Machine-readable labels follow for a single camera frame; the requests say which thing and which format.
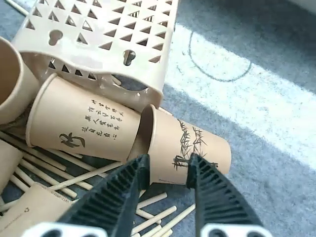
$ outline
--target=gray carpet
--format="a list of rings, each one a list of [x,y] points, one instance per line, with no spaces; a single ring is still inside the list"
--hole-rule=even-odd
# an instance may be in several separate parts
[[[1,36],[12,39],[22,20],[0,1]],[[170,52],[163,107],[229,141],[228,178],[275,237],[316,236],[315,23],[285,0],[182,0]],[[146,211],[194,202],[174,185],[154,184],[144,198],[163,191]],[[3,198],[19,195],[9,184]],[[194,214],[173,231],[194,236]]]

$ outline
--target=paper cup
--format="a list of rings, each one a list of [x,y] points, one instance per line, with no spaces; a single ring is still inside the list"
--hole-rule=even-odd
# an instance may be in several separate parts
[[[226,140],[157,110],[153,105],[143,110],[128,159],[149,154],[151,183],[185,184],[191,153],[202,156],[220,172],[228,173],[231,149]]]
[[[140,115],[52,74],[40,88],[26,128],[29,146],[126,161]]]
[[[59,193],[34,183],[0,221],[0,237],[20,237],[41,222],[54,222],[71,202]]]
[[[0,194],[20,163],[23,153],[14,146],[0,140]]]
[[[0,52],[0,124],[7,124],[25,111],[40,85],[20,53],[1,37]]]

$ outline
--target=bamboo skewer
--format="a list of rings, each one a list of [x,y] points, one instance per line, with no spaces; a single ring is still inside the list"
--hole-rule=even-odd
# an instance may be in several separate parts
[[[174,219],[172,219],[169,223],[167,223],[160,231],[158,231],[152,237],[161,237],[161,236],[163,236],[172,227],[174,227],[176,224],[178,224],[180,221],[182,221],[187,215],[189,215],[195,208],[196,208],[196,205],[193,204],[189,208],[185,209],[183,212],[181,212]]]
[[[11,201],[11,202],[6,203],[3,206],[0,206],[0,212],[4,212],[4,211],[9,210],[11,207],[13,207],[17,203],[17,201],[18,200]]]
[[[139,215],[139,216],[141,216],[141,217],[144,217],[144,218],[146,218],[146,219],[152,219],[153,217],[154,217],[154,215],[152,215],[152,214],[150,214],[150,213],[148,213],[148,212],[146,212],[146,211],[143,211],[143,210],[141,210],[141,209],[138,209],[138,210],[136,210],[136,215]],[[156,223],[157,224],[161,224],[161,220],[158,220],[158,221],[156,221]]]
[[[58,163],[57,161],[53,160],[52,158],[49,158],[48,156],[40,153],[39,151],[35,150],[35,149],[32,149],[30,147],[28,147],[26,144],[14,139],[13,137],[10,137],[9,135],[6,135],[5,133],[3,132],[0,132],[0,138],[2,138],[3,140],[19,147],[20,149],[40,158],[41,160],[45,161],[46,163],[49,163],[63,171],[66,170],[66,167],[60,163]]]
[[[19,180],[16,176],[12,175],[10,177],[10,181],[15,184],[19,189],[21,189],[23,192],[26,192],[29,187],[24,184],[21,180]]]
[[[140,198],[144,193],[146,192],[146,190],[142,190],[142,191],[140,191],[140,193],[139,193],[139,197],[138,198]]]
[[[160,201],[160,200],[162,200],[162,199],[164,199],[166,197],[167,197],[167,193],[162,193],[162,194],[159,194],[159,195],[157,195],[155,197],[151,197],[151,198],[149,198],[149,199],[147,199],[145,201],[141,201],[140,203],[138,203],[136,209],[143,208],[143,207],[148,206],[150,204],[153,204],[153,203],[155,203],[157,201]]]
[[[27,168],[29,171],[31,171],[32,173],[34,173],[35,175],[37,175],[39,178],[45,180],[46,182],[50,183],[51,185],[58,185],[60,184],[57,180],[53,179],[52,177],[50,177],[48,174],[45,174],[43,171],[41,171],[40,169],[36,168],[34,165],[28,163],[26,160],[21,160],[20,164],[22,166],[24,166],[25,168]],[[61,189],[62,192],[64,192],[65,194],[69,195],[72,198],[75,198],[77,196],[77,193],[75,193],[74,191],[68,189],[68,188],[64,188]]]
[[[47,164],[47,163],[41,161],[40,159],[37,159],[36,157],[31,156],[29,154],[24,153],[24,158],[27,159],[28,161],[31,161],[31,162],[47,169],[47,170],[53,172],[54,174],[59,175],[60,177],[65,178],[65,179],[74,179],[75,178],[74,176],[66,173],[65,171],[57,169],[56,167],[54,167],[50,164]],[[86,182],[78,182],[76,184],[84,189],[87,189],[87,190],[91,190],[93,188],[93,186],[91,184],[88,184]]]
[[[15,8],[17,11],[19,11],[22,15],[27,16],[29,12],[25,10],[23,7],[15,3],[13,0],[5,0],[9,5],[11,5],[13,8]]]
[[[77,166],[79,166],[79,167],[81,167],[81,168],[84,168],[84,169],[89,170],[89,171],[96,170],[95,167],[93,167],[89,164],[86,164],[86,163],[82,162],[81,160],[78,160],[78,159],[76,159],[76,158],[74,158],[66,153],[61,152],[61,151],[57,151],[57,150],[53,150],[53,149],[46,149],[46,150],[61,157],[61,158],[63,158],[63,159],[65,159],[65,160],[67,160],[67,161],[69,161],[69,162],[71,162],[71,163],[73,163],[73,164],[75,164],[75,165],[77,165]],[[103,177],[103,178],[106,176],[106,174],[102,174],[102,173],[99,173],[98,175]]]
[[[161,229],[162,229],[161,225],[158,225],[155,228],[153,228],[152,230],[148,231],[142,237],[152,237],[155,233],[157,233]]]
[[[73,157],[77,157],[77,158],[79,158],[79,159],[82,159],[82,157],[83,157],[83,155],[76,154],[76,153],[72,153],[72,152],[65,152],[65,153],[70,154],[70,155],[72,155]]]
[[[171,236],[172,235],[172,233],[173,233],[173,231],[170,229],[170,230],[168,230],[166,233],[164,233],[162,236],[160,236],[160,237],[169,237],[169,236]]]
[[[20,178],[27,183],[29,186],[32,186],[34,183],[34,180],[31,179],[22,169],[20,169],[19,167],[16,167],[15,169],[15,173],[20,176]]]
[[[134,227],[132,229],[132,235],[142,231],[143,229],[147,228],[148,226],[151,226],[157,220],[160,220],[160,219],[170,215],[171,213],[175,212],[176,210],[177,210],[177,207],[176,206],[172,206],[171,208],[168,208],[167,210],[163,211],[162,213],[159,213],[158,215],[154,216],[154,218],[149,219],[148,221],[145,221],[142,224]]]
[[[64,182],[62,182],[62,183],[60,183],[60,184],[51,186],[51,187],[49,187],[48,189],[50,189],[50,190],[59,190],[59,189],[62,189],[62,188],[64,188],[64,187],[67,187],[67,186],[69,186],[69,185],[72,185],[72,184],[75,184],[75,183],[77,183],[77,182],[80,182],[80,181],[82,181],[82,180],[91,178],[91,177],[93,177],[93,176],[95,176],[95,175],[97,175],[97,174],[104,173],[104,172],[106,172],[106,171],[109,171],[109,170],[111,170],[111,169],[114,169],[114,168],[116,168],[116,167],[119,167],[119,166],[121,166],[121,165],[122,165],[121,162],[115,162],[115,163],[113,163],[113,164],[110,164],[110,165],[104,166],[104,167],[102,167],[102,168],[96,169],[96,170],[94,170],[94,171],[92,171],[92,172],[79,175],[79,176],[77,176],[77,177],[74,178],[74,179],[66,180],[66,181],[64,181]]]

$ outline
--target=basket triangular hole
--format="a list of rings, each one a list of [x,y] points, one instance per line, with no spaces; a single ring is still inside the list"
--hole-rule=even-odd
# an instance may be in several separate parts
[[[154,21],[154,16],[146,17],[144,18],[145,21],[153,22]]]
[[[131,24],[128,24],[128,25],[126,25],[126,26],[124,26],[124,27],[130,28],[130,29],[134,30],[134,29],[135,29],[135,25],[136,25],[136,22],[131,23]]]
[[[59,0],[56,2],[55,7],[65,10],[64,6],[61,4],[61,2]]]
[[[85,30],[87,30],[87,31],[93,31],[87,21],[84,21],[84,22],[83,22],[82,28],[85,29]]]
[[[69,70],[68,70],[68,68],[66,67],[65,64],[63,65],[63,68],[62,68],[61,71],[62,71],[62,72],[65,72],[65,73],[69,73]]]
[[[105,44],[99,46],[99,48],[105,49],[105,50],[110,50],[111,46],[112,46],[112,42],[109,42],[109,43],[105,43]]]
[[[163,47],[163,43],[157,44],[156,46],[154,46],[154,49],[157,49],[159,51],[162,51],[162,47]]]
[[[35,30],[34,25],[31,23],[30,20],[28,20],[28,23],[26,24],[26,28],[31,29],[31,30]]]
[[[32,14],[33,16],[39,16],[39,17],[42,17],[41,13],[39,12],[39,10],[37,9],[37,7],[35,7],[35,10]]]
[[[70,16],[68,16],[68,18],[66,20],[66,24],[70,25],[70,26],[76,26],[75,22],[73,21],[73,19]]]
[[[40,0],[39,3],[49,6],[49,4],[48,4],[48,2],[46,0]]]
[[[166,32],[162,32],[162,33],[159,33],[159,34],[157,34],[156,36],[158,36],[158,37],[160,37],[160,38],[165,38],[165,36],[166,36]]]
[[[53,21],[59,22],[57,16],[55,15],[55,13],[54,13],[53,11],[50,13],[50,15],[48,16],[48,18],[49,18],[49,20],[53,20]]]
[[[152,63],[158,63],[159,61],[160,61],[160,56],[157,56],[149,60],[149,62],[152,62]]]
[[[142,40],[142,41],[139,41],[137,44],[140,44],[140,45],[142,45],[142,46],[146,46],[147,43],[148,43],[148,38],[147,38],[147,39],[144,39],[144,40]]]
[[[94,18],[94,19],[98,19],[97,16],[93,13],[93,11],[91,9],[88,12],[88,17],[91,17],[91,18]]]
[[[94,0],[92,5],[102,7],[98,0]]]
[[[124,37],[122,37],[122,38],[120,38],[120,39],[121,39],[121,40],[124,40],[124,41],[131,41],[132,35],[133,35],[133,34],[130,34],[130,35],[124,36]]]
[[[85,38],[83,37],[83,35],[81,33],[79,33],[79,35],[78,35],[77,42],[83,43],[83,44],[88,44],[88,42],[85,40]]]
[[[48,67],[52,69],[56,69],[52,61],[49,62]]]
[[[135,6],[142,6],[142,1],[135,2],[135,3],[133,3],[133,5],[135,5]]]
[[[157,5],[154,5],[154,6],[150,6],[150,7],[148,7],[148,9],[149,9],[149,10],[153,10],[153,11],[156,11],[156,7],[157,7]]]
[[[163,14],[166,14],[167,16],[170,15],[170,10],[164,11]]]
[[[116,30],[112,30],[112,31],[104,33],[104,35],[105,36],[114,37],[116,32],[117,32]]]
[[[119,7],[117,9],[114,9],[112,11],[115,11],[115,12],[118,12],[118,13],[123,13],[123,10],[124,10],[124,7],[122,6],[122,7]]]
[[[109,21],[109,23],[112,23],[114,25],[118,25],[119,24],[119,21],[120,21],[120,18],[117,18],[117,19],[114,19],[112,21]]]
[[[137,18],[139,16],[139,11],[135,11],[135,12],[129,14],[129,16]]]
[[[152,27],[150,26],[150,27],[142,29],[140,32],[144,32],[144,33],[149,34],[151,29],[152,29]]]
[[[81,12],[79,11],[79,9],[77,8],[77,6],[74,4],[73,8],[71,9],[71,12],[77,13],[81,15]]]

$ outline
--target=black ink bamboo print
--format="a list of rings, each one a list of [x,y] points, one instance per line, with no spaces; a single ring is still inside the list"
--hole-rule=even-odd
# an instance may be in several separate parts
[[[203,141],[202,131],[194,126],[192,126],[192,128],[196,135],[196,139],[193,142],[193,153],[198,154],[201,157],[205,157],[206,153],[203,154],[202,145],[205,144],[207,146],[207,144]]]
[[[73,137],[73,133],[69,133],[68,135],[65,133],[62,133],[59,135],[59,138],[61,139],[61,143],[65,144],[68,147],[85,147],[85,140],[82,137]]]

